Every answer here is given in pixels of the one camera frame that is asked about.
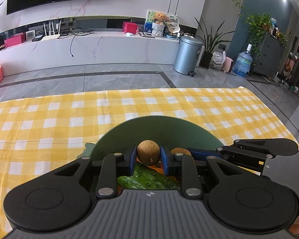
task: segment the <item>white marble tv cabinet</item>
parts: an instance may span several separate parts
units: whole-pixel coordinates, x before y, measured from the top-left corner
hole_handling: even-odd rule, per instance
[[[166,38],[126,36],[123,32],[94,32],[45,41],[26,41],[0,51],[3,75],[45,68],[107,64],[174,64],[178,41]]]

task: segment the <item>green plate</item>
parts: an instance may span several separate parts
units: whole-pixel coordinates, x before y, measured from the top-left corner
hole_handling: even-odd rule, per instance
[[[223,144],[202,127],[174,117],[145,116],[125,121],[108,131],[96,143],[86,143],[78,156],[90,156],[93,161],[102,160],[112,153],[123,153],[144,140],[152,140],[159,146],[172,150],[176,147],[216,150]]]

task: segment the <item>cucumber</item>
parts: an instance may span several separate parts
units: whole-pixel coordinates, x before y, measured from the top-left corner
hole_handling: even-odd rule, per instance
[[[179,190],[178,182],[141,163],[136,163],[133,176],[118,177],[117,183],[124,189]]]

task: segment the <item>gray cabinet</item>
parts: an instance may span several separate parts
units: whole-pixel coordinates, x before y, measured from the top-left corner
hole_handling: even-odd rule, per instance
[[[274,36],[267,33],[253,72],[273,77],[277,71],[283,52],[284,47],[280,42]]]

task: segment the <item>trash can lid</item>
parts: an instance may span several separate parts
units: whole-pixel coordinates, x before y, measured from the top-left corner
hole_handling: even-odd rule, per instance
[[[180,38],[180,40],[187,43],[187,44],[194,45],[194,46],[197,46],[197,47],[202,47],[203,46],[203,42],[201,42],[198,39],[189,37],[189,36],[182,36]]]

